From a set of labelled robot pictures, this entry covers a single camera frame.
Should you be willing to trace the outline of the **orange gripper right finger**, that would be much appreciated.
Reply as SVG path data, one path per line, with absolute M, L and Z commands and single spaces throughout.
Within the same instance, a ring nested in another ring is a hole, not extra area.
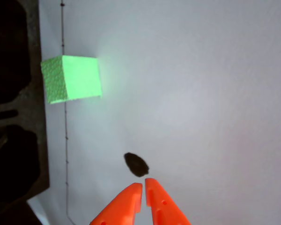
M 145 179 L 146 202 L 151 208 L 154 225 L 191 225 L 162 185 L 153 178 Z

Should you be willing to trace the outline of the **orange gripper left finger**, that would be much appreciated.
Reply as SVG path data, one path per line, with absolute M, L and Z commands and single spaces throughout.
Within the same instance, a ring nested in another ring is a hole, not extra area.
M 143 186 L 133 183 L 122 190 L 90 223 L 90 225 L 134 225 L 141 211 Z

